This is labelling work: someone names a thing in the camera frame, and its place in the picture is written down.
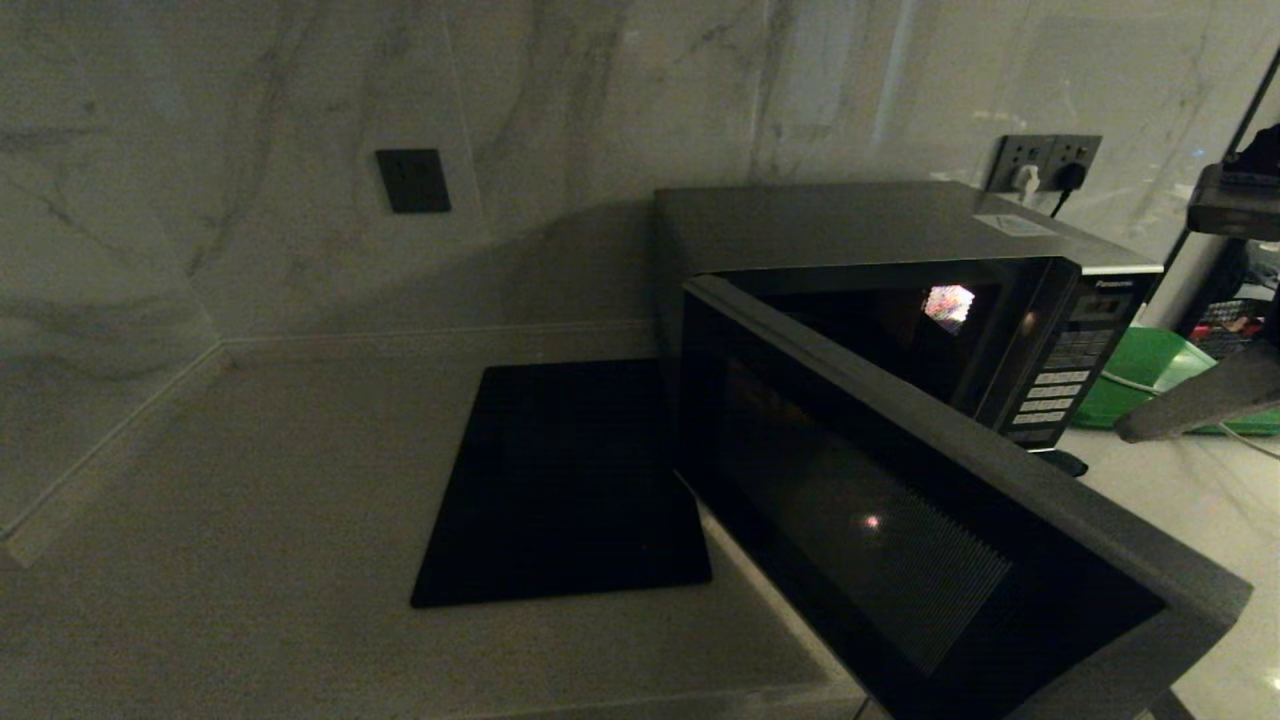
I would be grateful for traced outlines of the dark double wall socket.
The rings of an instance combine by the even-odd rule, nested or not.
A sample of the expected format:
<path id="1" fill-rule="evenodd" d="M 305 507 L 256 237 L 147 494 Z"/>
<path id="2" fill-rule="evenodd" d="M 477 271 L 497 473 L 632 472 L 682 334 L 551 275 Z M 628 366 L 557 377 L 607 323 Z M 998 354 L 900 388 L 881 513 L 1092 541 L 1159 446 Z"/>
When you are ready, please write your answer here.
<path id="1" fill-rule="evenodd" d="M 1062 169 L 1078 164 L 1091 169 L 1103 143 L 1101 135 L 1005 135 L 997 143 L 986 178 L 986 192 L 1016 193 L 1024 167 L 1038 170 L 1041 192 L 1060 192 Z"/>

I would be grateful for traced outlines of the dark single wall socket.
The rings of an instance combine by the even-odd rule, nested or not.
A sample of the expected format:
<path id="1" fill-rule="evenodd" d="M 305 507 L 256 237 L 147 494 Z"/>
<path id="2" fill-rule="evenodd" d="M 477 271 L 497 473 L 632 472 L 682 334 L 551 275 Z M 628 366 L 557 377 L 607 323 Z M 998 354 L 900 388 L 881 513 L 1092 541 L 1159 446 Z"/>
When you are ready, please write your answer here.
<path id="1" fill-rule="evenodd" d="M 442 155 L 436 149 L 379 149 L 374 155 L 394 214 L 452 211 Z"/>

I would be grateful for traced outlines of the black glass induction cooktop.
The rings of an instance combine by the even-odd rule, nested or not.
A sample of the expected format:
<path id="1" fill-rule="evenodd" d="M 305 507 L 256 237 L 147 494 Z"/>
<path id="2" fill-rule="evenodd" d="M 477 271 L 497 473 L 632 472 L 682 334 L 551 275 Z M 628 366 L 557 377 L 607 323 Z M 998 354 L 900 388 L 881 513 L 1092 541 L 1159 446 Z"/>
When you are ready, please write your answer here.
<path id="1" fill-rule="evenodd" d="M 671 419 L 655 359 L 486 368 L 411 606 L 710 582 Z"/>

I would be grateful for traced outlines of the black power plug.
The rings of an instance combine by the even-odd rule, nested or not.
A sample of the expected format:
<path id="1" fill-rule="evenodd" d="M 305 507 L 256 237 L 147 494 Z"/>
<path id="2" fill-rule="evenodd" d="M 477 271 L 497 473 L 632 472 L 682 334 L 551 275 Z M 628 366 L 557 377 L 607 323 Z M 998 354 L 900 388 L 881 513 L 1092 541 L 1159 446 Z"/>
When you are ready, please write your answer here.
<path id="1" fill-rule="evenodd" d="M 1079 161 L 1068 163 L 1056 170 L 1053 181 L 1059 190 L 1059 199 L 1050 213 L 1051 218 L 1059 215 L 1068 200 L 1084 184 L 1087 176 L 1088 168 Z"/>

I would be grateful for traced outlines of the green plastic cutting board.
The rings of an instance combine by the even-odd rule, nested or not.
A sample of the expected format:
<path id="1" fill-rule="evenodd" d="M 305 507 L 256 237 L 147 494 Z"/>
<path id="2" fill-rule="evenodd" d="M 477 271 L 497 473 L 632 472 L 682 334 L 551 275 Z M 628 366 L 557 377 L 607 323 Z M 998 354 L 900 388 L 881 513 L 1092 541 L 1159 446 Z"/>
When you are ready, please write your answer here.
<path id="1" fill-rule="evenodd" d="M 1126 329 L 1107 360 L 1103 375 L 1078 406 L 1070 424 L 1110 430 L 1121 415 L 1152 398 L 1139 386 L 1167 391 L 1217 364 L 1171 331 L 1133 325 Z"/>

